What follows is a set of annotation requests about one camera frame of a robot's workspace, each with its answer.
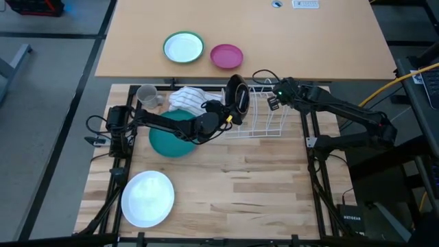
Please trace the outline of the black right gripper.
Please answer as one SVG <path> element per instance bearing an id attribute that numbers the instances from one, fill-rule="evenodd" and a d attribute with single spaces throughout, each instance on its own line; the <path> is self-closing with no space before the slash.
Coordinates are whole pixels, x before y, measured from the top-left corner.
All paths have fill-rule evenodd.
<path id="1" fill-rule="evenodd" d="M 294 105 L 303 102 L 299 95 L 298 81 L 292 77 L 283 78 L 273 88 L 275 96 L 267 98 L 268 106 L 271 111 L 279 109 L 281 105 Z"/>

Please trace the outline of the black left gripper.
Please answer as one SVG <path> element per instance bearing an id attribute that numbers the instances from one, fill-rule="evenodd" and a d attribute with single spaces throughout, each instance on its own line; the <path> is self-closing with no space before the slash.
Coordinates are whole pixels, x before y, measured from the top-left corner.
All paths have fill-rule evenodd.
<path id="1" fill-rule="evenodd" d="M 201 108 L 207 113 L 215 113 L 218 116 L 218 124 L 220 126 L 228 123 L 242 124 L 241 115 L 237 111 L 237 103 L 223 104 L 218 100 L 212 99 L 204 102 Z"/>

